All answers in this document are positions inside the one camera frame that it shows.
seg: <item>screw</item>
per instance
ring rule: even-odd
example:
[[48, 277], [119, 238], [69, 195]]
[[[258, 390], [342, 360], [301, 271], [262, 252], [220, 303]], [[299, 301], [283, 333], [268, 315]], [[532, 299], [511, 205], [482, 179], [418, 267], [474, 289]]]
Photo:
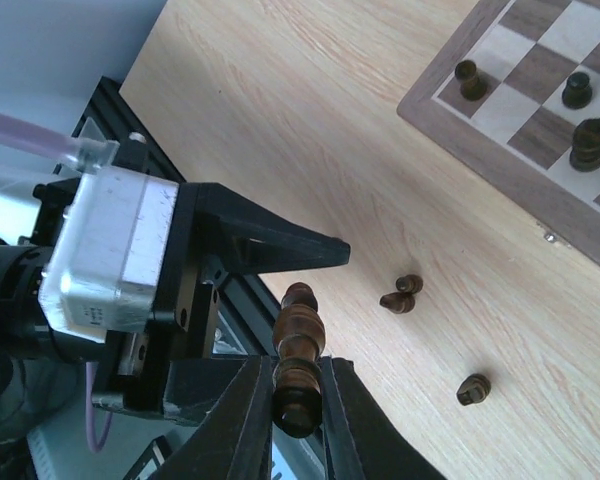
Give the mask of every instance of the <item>screw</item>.
[[399, 292], [415, 294], [422, 291], [424, 282], [420, 275], [405, 275], [396, 280], [396, 289]]
[[456, 393], [460, 405], [472, 405], [481, 403], [491, 392], [491, 382], [487, 377], [479, 373], [469, 376]]
[[380, 306], [396, 314], [407, 313], [416, 306], [416, 299], [410, 293], [388, 293], [380, 299]]
[[138, 132], [131, 132], [129, 134], [129, 140], [133, 140], [134, 142], [147, 143], [147, 139], [144, 138], [144, 135]]

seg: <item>wooden chess piece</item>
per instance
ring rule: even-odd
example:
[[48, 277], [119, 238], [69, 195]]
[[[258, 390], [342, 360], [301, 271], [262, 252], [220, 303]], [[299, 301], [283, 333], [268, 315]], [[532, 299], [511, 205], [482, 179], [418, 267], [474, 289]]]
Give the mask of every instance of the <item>wooden chess piece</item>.
[[600, 168], [600, 118], [585, 120], [576, 127], [569, 163], [579, 172]]
[[472, 60], [463, 60], [456, 65], [454, 75], [460, 82], [460, 93], [467, 100], [475, 102], [487, 93], [488, 84]]
[[562, 103], [572, 110], [586, 107], [593, 98], [591, 78], [584, 72], [576, 72], [569, 75], [567, 85], [562, 91]]

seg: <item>pink tube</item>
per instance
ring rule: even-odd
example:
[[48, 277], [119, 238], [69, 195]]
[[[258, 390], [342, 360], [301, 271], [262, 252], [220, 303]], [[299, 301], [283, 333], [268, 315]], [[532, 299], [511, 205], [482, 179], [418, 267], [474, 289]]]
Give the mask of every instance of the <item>pink tube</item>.
[[93, 380], [96, 376], [96, 364], [93, 362], [87, 362], [85, 373], [87, 387], [87, 395], [85, 400], [85, 428], [87, 430], [87, 445], [92, 453], [98, 453], [100, 450], [102, 450], [102, 447], [104, 447], [104, 444], [107, 441], [113, 414], [111, 412], [107, 412], [100, 438], [96, 438], [95, 412], [93, 411], [94, 408], [93, 404], [91, 403], [91, 389], [93, 388]]
[[76, 158], [78, 142], [33, 123], [0, 114], [0, 145], [16, 148], [59, 162]]

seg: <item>chessboard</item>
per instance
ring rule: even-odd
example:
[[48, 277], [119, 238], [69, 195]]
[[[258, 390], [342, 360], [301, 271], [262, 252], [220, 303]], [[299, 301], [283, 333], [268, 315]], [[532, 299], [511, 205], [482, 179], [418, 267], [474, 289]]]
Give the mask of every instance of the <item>chessboard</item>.
[[[486, 93], [461, 94], [472, 60]], [[585, 72], [593, 97], [562, 101]], [[600, 118], [600, 0], [481, 0], [407, 93], [398, 114], [600, 265], [600, 167], [570, 163], [573, 133]]]

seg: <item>wooden table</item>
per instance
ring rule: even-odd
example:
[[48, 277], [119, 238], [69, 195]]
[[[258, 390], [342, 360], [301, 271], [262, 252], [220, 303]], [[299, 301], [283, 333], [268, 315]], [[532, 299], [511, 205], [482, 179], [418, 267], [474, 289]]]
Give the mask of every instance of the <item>wooden table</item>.
[[[441, 472], [600, 477], [600, 269], [395, 114], [474, 3], [173, 0], [122, 95], [186, 177], [351, 243], [265, 281], [312, 285], [329, 350]], [[474, 372], [493, 391], [461, 407]]]

